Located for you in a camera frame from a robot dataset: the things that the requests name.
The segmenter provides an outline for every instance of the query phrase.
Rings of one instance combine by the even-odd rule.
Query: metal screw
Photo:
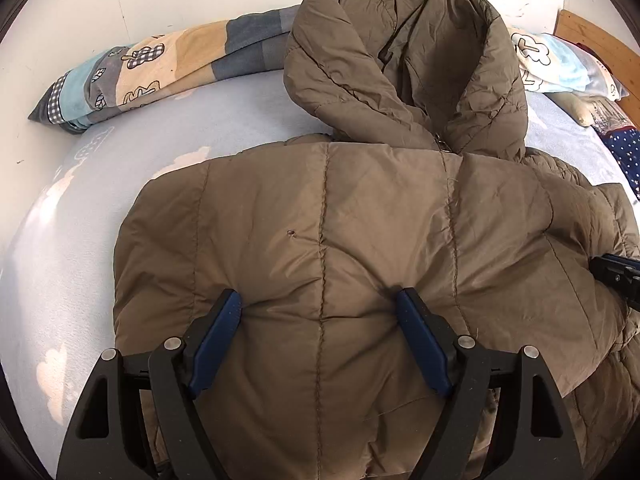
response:
[[[458,338],[458,344],[462,346],[462,348],[473,348],[476,346],[476,340],[469,335],[461,335]]]
[[[116,357],[115,348],[107,348],[100,354],[100,357],[103,358],[104,361],[111,361],[114,357]]]
[[[535,346],[527,345],[524,347],[524,355],[535,359],[540,355],[540,350],[538,350]]]
[[[181,344],[182,344],[182,340],[179,337],[170,337],[164,342],[164,347],[167,350],[176,350],[180,348]]]

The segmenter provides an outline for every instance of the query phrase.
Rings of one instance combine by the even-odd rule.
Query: patterned blanket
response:
[[[80,134],[92,124],[196,86],[281,69],[298,7],[114,46],[60,76],[29,118]]]

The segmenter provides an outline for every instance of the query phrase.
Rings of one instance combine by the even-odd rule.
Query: brown puffer jacket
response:
[[[495,9],[304,0],[285,83],[356,142],[302,137],[149,182],[115,250],[118,348],[182,334],[230,286],[242,323],[198,410],[231,478],[406,478],[442,409],[396,324],[414,286],[458,333],[540,349],[591,477],[638,414],[640,342],[588,259],[639,256],[638,229],[619,185],[525,150]],[[494,413],[489,394],[470,476]]]

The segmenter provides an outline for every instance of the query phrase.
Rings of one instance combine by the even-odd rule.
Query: light blue fabric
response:
[[[557,92],[567,92],[577,90],[578,92],[584,92],[590,83],[589,72],[585,66],[580,62],[580,59],[574,54],[574,52],[566,46],[558,38],[551,34],[540,34],[544,36],[545,41],[549,49],[558,56],[562,65],[562,70],[559,71],[559,90],[549,90]]]
[[[84,97],[84,84],[87,82],[87,79],[91,79],[89,76],[96,62],[104,56],[106,52],[105,50],[97,56],[88,59],[66,76],[65,84],[60,92],[60,111],[62,111],[62,116],[66,120],[81,118],[94,111],[93,108],[89,107]]]

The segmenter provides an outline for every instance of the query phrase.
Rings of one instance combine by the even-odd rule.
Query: folded blanket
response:
[[[298,6],[114,46],[60,76],[29,118],[82,133],[126,110],[222,79],[282,68]]]
[[[532,92],[579,92],[620,99],[609,70],[579,46],[551,34],[509,28],[525,89]]]

